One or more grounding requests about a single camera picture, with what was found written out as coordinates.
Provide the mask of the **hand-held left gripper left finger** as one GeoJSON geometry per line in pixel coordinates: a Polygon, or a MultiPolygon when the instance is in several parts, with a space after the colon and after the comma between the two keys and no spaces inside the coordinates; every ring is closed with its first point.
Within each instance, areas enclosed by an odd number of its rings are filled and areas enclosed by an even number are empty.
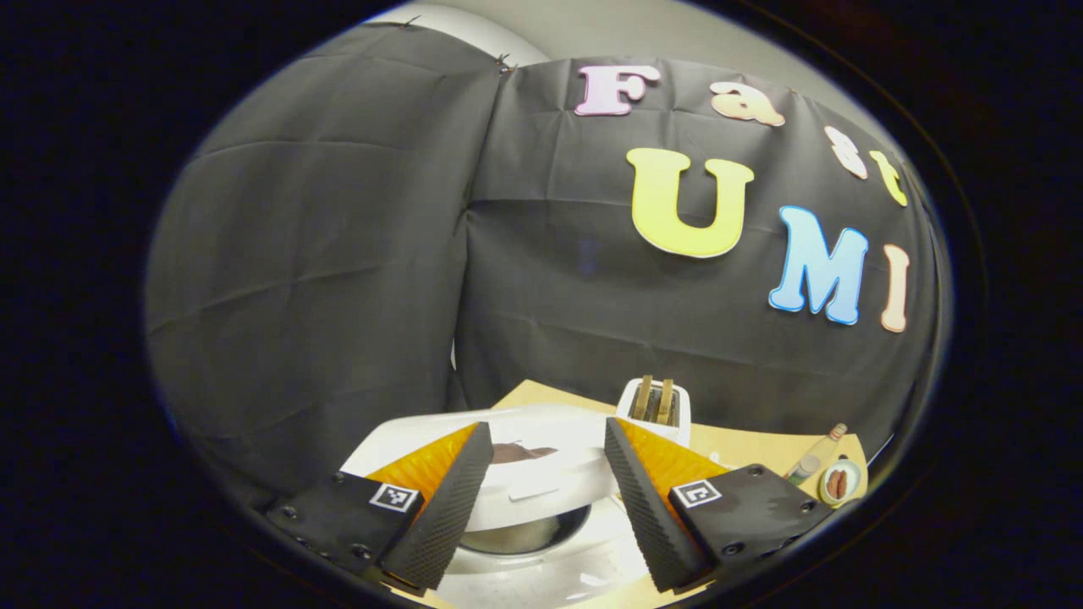
{"type": "Polygon", "coordinates": [[[436,589],[491,459],[488,423],[465,425],[368,475],[329,475],[268,509],[268,523],[364,581],[436,589]]]}

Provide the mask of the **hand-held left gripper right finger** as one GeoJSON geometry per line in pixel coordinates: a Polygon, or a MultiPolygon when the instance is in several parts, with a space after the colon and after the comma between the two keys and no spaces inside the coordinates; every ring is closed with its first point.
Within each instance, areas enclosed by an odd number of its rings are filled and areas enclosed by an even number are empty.
{"type": "Polygon", "coordinates": [[[761,464],[725,468],[632,420],[606,419],[604,454],[660,592],[741,579],[828,517],[761,464]]]}

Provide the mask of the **white rice cooker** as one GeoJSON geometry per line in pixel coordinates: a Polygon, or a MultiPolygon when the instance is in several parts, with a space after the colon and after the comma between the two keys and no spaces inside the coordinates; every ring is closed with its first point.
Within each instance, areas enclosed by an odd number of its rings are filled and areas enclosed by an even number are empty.
{"type": "Polygon", "coordinates": [[[453,609],[556,609],[647,575],[604,455],[606,415],[567,403],[405,417],[379,425],[344,462],[368,475],[479,422],[494,459],[438,586],[453,609]]]}

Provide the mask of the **white toaster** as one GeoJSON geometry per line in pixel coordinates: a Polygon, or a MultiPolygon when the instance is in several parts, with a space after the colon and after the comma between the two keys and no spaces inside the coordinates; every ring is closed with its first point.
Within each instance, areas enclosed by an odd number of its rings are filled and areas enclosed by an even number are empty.
{"type": "Polygon", "coordinates": [[[616,409],[616,416],[619,419],[631,420],[635,425],[641,425],[647,431],[652,431],[662,436],[662,438],[669,439],[676,442],[682,448],[689,448],[691,443],[691,398],[684,387],[673,383],[674,398],[673,398],[673,425],[660,425],[655,422],[655,414],[657,413],[660,393],[662,389],[662,383],[664,379],[654,379],[653,377],[653,391],[651,398],[651,411],[653,413],[653,422],[641,422],[632,420],[628,413],[634,401],[635,390],[640,383],[640,378],[630,379],[625,386],[622,396],[619,396],[618,409],[616,409]]]}

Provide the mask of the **clear plastic water bottle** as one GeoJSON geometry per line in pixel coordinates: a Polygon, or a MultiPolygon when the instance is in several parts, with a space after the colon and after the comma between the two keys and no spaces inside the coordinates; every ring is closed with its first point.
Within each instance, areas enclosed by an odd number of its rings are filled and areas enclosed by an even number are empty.
{"type": "Polygon", "coordinates": [[[785,475],[788,482],[793,483],[793,485],[803,485],[806,480],[809,480],[824,466],[827,466],[828,459],[834,454],[835,448],[838,446],[839,441],[846,435],[847,430],[848,426],[846,424],[838,423],[827,435],[817,439],[815,443],[811,448],[808,448],[800,456],[800,459],[797,459],[790,467],[790,471],[785,475]]]}

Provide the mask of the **pale green plate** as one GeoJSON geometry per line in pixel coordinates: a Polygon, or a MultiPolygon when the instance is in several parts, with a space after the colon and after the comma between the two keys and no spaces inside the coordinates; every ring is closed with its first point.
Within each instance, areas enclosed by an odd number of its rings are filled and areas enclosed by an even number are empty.
{"type": "Polygon", "coordinates": [[[849,502],[850,500],[856,498],[856,493],[858,493],[858,490],[860,489],[863,479],[864,479],[863,470],[861,469],[859,464],[854,462],[854,459],[847,459],[847,458],[835,459],[835,462],[832,462],[831,465],[828,465],[827,469],[825,469],[820,479],[820,482],[817,483],[817,495],[819,495],[819,498],[825,502],[825,504],[827,504],[828,506],[839,506],[844,504],[844,502],[849,502]],[[827,493],[825,493],[825,481],[827,481],[828,472],[831,472],[833,469],[839,469],[839,468],[848,472],[848,479],[849,479],[848,492],[846,494],[846,497],[843,497],[841,500],[832,500],[831,497],[827,496],[827,493]]]}

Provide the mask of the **black backdrop cloth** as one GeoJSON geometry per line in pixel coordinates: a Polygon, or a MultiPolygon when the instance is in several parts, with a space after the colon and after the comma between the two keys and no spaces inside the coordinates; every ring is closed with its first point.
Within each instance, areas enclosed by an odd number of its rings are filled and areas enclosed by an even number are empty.
{"type": "Polygon", "coordinates": [[[693,420],[904,438],[950,332],[905,161],[788,86],[645,55],[506,69],[360,25],[260,85],[179,174],[146,328],[218,485],[263,508],[377,425],[522,381],[693,420]]]}

